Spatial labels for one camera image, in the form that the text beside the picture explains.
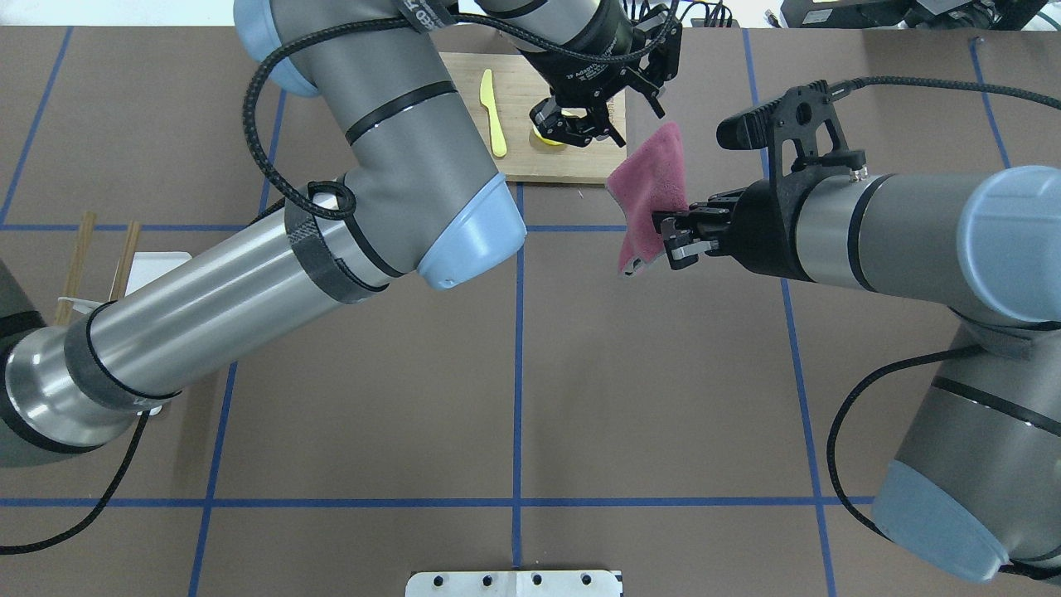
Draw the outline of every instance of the gray joint band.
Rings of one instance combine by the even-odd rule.
[[[100,312],[112,303],[101,305],[87,317],[70,326],[63,345],[67,370],[70,379],[95,404],[118,411],[140,412],[160,407],[180,394],[153,397],[138,392],[122,384],[100,363],[92,347],[92,321]]]
[[[283,225],[302,269],[334,301],[353,305],[386,289],[386,285],[377,287],[361,281],[343,259],[335,258],[320,234],[317,218],[290,200],[284,206]]]
[[[456,24],[442,0],[392,0],[402,16],[420,33]]]

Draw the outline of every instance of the white bracket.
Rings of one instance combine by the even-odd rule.
[[[419,573],[405,597],[623,597],[623,573],[525,570]]]

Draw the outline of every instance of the wooden stick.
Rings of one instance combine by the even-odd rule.
[[[136,256],[136,245],[140,241],[140,222],[129,222],[125,232],[125,246],[122,247],[122,258],[115,269],[115,281],[110,284],[110,301],[117,301],[125,296],[125,287],[129,283],[129,271],[133,270],[133,258]]]
[[[95,213],[86,211],[81,216],[81,225],[77,226],[77,240],[73,245],[73,257],[70,259],[70,268],[67,270],[66,284],[63,286],[63,296],[77,296],[81,287],[81,278],[85,273],[85,259],[88,257],[88,244],[92,242],[92,230],[95,228]],[[73,305],[69,301],[60,301],[55,310],[55,326],[70,326],[70,316]]]

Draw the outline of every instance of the pink cloth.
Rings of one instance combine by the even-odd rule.
[[[663,239],[653,227],[653,211],[689,209],[681,130],[674,122],[660,126],[605,183],[626,214],[626,238],[619,269],[632,276],[663,253]]]

